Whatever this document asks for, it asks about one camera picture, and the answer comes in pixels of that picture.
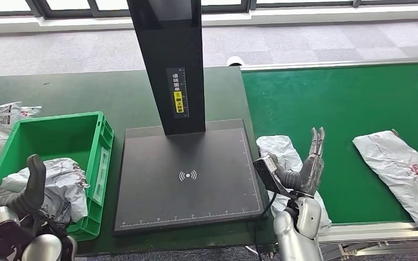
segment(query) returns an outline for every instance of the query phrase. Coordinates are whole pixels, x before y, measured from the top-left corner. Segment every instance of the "gray carpet floor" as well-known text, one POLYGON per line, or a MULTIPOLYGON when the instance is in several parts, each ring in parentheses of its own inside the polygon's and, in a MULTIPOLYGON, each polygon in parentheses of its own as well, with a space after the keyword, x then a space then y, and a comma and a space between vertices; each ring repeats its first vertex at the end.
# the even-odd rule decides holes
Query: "gray carpet floor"
MULTIPOLYGON (((233 55, 251 65, 418 58, 418 22, 203 28, 203 49, 205 66, 224 66, 233 55)), ((132 30, 0 35, 0 76, 144 68, 132 30)), ((244 247, 80 258, 86 259, 258 260, 244 247)), ((351 260, 412 261, 418 260, 418 254, 351 260)))

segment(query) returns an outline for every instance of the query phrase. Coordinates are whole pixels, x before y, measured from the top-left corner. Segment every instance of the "yellow label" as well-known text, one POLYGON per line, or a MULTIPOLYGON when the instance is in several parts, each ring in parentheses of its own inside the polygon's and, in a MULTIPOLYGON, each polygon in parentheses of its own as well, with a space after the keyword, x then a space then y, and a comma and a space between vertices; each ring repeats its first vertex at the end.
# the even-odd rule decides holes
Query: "yellow label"
POLYGON ((174 101, 177 113, 183 113, 183 101, 181 91, 174 91, 174 101))

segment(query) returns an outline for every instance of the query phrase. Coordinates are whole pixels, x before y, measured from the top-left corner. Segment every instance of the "wireless charging symbol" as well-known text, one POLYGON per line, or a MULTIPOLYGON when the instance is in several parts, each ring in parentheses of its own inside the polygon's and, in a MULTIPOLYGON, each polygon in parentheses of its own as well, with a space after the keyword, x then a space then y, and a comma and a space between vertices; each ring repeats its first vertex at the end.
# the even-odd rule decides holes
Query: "wireless charging symbol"
POLYGON ((196 173, 195 170, 191 171, 190 173, 185 173, 183 171, 180 171, 180 173, 179 173, 180 181, 183 181, 186 178, 196 179, 197 176, 198 176, 198 174, 196 173))

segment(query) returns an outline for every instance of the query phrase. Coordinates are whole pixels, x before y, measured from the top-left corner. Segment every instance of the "black cable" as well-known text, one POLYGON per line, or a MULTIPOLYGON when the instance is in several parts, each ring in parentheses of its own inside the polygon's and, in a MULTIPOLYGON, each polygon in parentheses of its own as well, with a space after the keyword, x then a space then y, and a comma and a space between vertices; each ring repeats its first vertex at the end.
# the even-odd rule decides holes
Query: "black cable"
POLYGON ((267 214, 268 210, 270 209, 270 207, 273 204, 273 201, 275 201, 276 195, 277 195, 277 193, 275 193, 273 195, 272 199, 270 200, 270 203, 265 207, 265 209, 263 210, 262 214, 260 214, 259 218, 254 223, 254 244, 255 244, 255 251, 257 251, 257 255, 259 256, 259 260, 260 261, 263 261, 263 260, 260 257, 259 247, 257 246, 257 225, 259 224, 259 221, 262 220, 263 216, 265 216, 265 214, 267 214))
POLYGON ((14 256, 13 261, 18 261, 19 258, 21 257, 21 255, 22 255, 21 245, 16 245, 15 246, 15 256, 14 256))

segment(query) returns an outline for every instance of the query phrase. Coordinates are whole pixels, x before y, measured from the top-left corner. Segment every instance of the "green conveyor belt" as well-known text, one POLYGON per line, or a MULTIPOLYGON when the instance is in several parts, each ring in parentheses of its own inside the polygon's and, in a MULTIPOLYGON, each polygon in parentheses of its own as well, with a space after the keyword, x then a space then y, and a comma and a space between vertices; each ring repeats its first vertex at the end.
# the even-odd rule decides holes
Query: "green conveyor belt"
POLYGON ((302 160, 324 126, 319 192, 333 223, 411 221, 352 144, 395 129, 418 151, 418 64, 243 72, 256 138, 288 135, 302 160))

